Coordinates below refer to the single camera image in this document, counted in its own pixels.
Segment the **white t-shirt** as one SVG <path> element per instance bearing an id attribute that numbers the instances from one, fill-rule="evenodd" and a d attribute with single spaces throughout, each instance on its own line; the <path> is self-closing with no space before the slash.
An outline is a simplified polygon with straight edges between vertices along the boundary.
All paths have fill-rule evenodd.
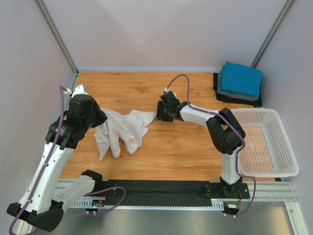
<path id="1" fill-rule="evenodd" d="M 155 120 L 156 112 L 132 110 L 127 115 L 101 108 L 108 119 L 95 128 L 94 137 L 102 160 L 108 150 L 115 158 L 120 156 L 119 140 L 125 144 L 128 153 L 133 154 L 142 146 L 142 139 L 149 131 L 148 125 Z"/>

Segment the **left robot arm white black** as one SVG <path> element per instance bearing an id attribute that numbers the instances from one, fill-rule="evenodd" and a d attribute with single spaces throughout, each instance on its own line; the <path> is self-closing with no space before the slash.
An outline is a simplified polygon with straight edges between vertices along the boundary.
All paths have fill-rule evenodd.
<path id="1" fill-rule="evenodd" d="M 48 129 L 41 161 L 27 191 L 19 202 L 7 208 L 9 215 L 47 232 L 59 225 L 73 203 L 86 194 L 98 196 L 103 190 L 102 175 L 86 170 L 70 186 L 55 191 L 63 168 L 78 142 L 90 128 L 107 120 L 94 98 L 86 92 L 72 95 L 68 110 L 62 115 L 66 119 L 59 117 Z"/>

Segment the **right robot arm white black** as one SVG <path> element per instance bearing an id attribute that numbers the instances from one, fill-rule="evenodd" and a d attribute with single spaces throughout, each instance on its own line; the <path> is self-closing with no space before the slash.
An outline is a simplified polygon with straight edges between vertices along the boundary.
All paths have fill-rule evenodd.
<path id="1" fill-rule="evenodd" d="M 238 158 L 239 151 L 245 145 L 246 134 L 228 108 L 220 111 L 201 109 L 187 101 L 180 102 L 174 92 L 166 91 L 158 101 L 156 118 L 166 122 L 192 122 L 207 127 L 213 145 L 222 155 L 221 194 L 230 198 L 238 192 L 243 181 L 238 170 Z"/>

